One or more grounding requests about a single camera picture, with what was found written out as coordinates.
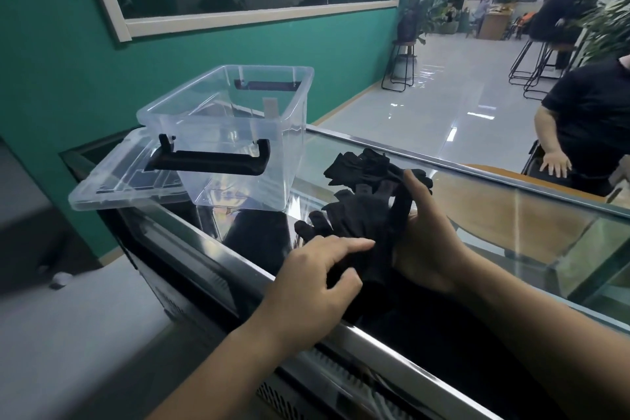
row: white tile floor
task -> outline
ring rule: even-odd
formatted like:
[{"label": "white tile floor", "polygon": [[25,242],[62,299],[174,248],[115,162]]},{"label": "white tile floor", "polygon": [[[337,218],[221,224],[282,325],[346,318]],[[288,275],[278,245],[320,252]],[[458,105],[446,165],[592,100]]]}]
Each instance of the white tile floor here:
[{"label": "white tile floor", "polygon": [[[536,139],[539,106],[523,98],[522,87],[508,83],[525,40],[429,36],[427,45],[416,46],[413,87],[398,94],[379,86],[321,126],[456,163],[520,172]],[[533,68],[538,50],[534,44],[523,70]],[[540,86],[549,89],[551,83]]]}]

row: human hand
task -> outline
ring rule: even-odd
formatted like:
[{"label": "human hand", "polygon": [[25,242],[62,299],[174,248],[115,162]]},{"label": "human hand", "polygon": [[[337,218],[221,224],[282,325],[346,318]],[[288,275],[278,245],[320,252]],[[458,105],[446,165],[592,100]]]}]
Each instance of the human hand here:
[{"label": "human hand", "polygon": [[372,247],[370,239],[317,236],[293,250],[246,323],[254,341],[268,342],[279,359],[315,345],[341,321],[363,285],[351,267],[328,289],[328,271],[347,254]]},{"label": "human hand", "polygon": [[461,267],[472,255],[437,207],[426,186],[405,170],[404,183],[416,202],[403,237],[394,248],[394,268],[410,281],[442,294],[454,294]]},{"label": "human hand", "polygon": [[566,156],[562,151],[557,152],[549,152],[545,153],[542,158],[542,165],[540,166],[540,171],[547,168],[549,171],[549,175],[553,176],[554,172],[556,173],[556,177],[566,178],[567,173],[573,167],[571,166],[571,160]]}]

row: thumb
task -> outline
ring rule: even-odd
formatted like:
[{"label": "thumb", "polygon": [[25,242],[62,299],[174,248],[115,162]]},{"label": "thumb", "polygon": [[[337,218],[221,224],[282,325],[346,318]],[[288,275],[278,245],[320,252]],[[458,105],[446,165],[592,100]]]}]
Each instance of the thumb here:
[{"label": "thumb", "polygon": [[340,314],[348,308],[350,303],[358,295],[363,282],[359,278],[354,267],[349,267],[342,273],[342,277],[339,278],[337,283],[328,291],[333,297],[335,305],[343,309]]},{"label": "thumb", "polygon": [[416,202],[417,207],[420,208],[421,206],[426,206],[432,202],[429,188],[418,181],[418,178],[414,176],[411,170],[405,170],[403,183],[405,183],[405,186],[409,190],[413,200]]}]

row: forearm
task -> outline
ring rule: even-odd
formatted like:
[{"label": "forearm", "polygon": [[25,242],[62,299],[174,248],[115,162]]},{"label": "forearm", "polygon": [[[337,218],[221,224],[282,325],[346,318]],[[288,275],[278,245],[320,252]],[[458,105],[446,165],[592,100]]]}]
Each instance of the forearm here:
[{"label": "forearm", "polygon": [[545,153],[562,151],[557,139],[556,119],[548,110],[543,107],[538,109],[534,116],[534,126],[538,141]]},{"label": "forearm", "polygon": [[281,361],[275,343],[248,321],[230,333],[147,420],[234,418]]},{"label": "forearm", "polygon": [[455,296],[572,419],[630,417],[630,341],[469,254]]}]

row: person sitting on stool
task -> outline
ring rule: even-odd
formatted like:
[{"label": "person sitting on stool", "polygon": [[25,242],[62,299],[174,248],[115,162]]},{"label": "person sitting on stool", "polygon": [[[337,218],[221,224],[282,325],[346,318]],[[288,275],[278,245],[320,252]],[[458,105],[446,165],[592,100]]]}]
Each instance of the person sitting on stool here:
[{"label": "person sitting on stool", "polygon": [[630,154],[630,55],[565,74],[534,117],[545,151],[529,175],[607,196],[608,178]]},{"label": "person sitting on stool", "polygon": [[[580,18],[590,7],[583,0],[548,0],[532,20],[529,36],[533,40],[552,44],[575,44],[582,32],[581,27],[570,27],[569,22]],[[556,69],[569,66],[571,52],[559,51]]]}]

